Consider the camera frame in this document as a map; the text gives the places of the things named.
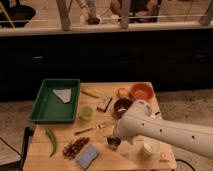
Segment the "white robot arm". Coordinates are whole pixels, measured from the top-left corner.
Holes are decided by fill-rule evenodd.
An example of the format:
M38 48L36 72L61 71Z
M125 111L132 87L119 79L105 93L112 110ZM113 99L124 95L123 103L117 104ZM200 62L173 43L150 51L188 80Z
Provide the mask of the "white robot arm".
M148 102L136 100L118 120L113 134L129 142L143 135L213 159L213 127L155 119L151 113Z

